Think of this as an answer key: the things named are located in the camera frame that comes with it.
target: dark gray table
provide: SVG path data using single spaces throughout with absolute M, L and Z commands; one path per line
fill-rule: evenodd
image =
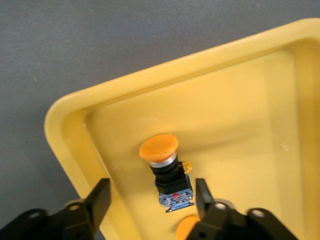
M 319 0 L 1 1 L 0 228 L 78 198 L 44 135 L 58 98 L 314 17 Z

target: orange button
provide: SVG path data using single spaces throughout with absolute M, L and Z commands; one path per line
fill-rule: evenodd
M 140 147 L 139 155 L 148 162 L 163 162 L 177 149 L 178 140 L 170 134 L 160 134 L 146 140 Z
M 185 217 L 176 229 L 176 240 L 186 240 L 200 218 L 194 215 Z

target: yellow tray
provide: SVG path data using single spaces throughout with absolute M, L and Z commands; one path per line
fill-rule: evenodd
M 171 133 L 215 198 L 272 211 L 320 239 L 320 19 L 304 19 L 59 99 L 47 140 L 79 195 L 112 180 L 108 240 L 175 239 L 195 206 L 165 213 L 138 155 Z

